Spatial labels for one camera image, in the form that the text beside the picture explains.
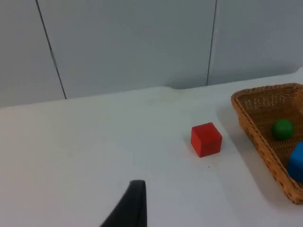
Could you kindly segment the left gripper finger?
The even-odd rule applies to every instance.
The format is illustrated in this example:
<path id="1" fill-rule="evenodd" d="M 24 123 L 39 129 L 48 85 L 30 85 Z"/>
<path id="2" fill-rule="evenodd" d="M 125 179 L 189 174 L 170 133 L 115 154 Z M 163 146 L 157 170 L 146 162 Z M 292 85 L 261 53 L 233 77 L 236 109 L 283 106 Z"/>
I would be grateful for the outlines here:
<path id="1" fill-rule="evenodd" d="M 146 183 L 132 180 L 103 227 L 147 227 Z"/>

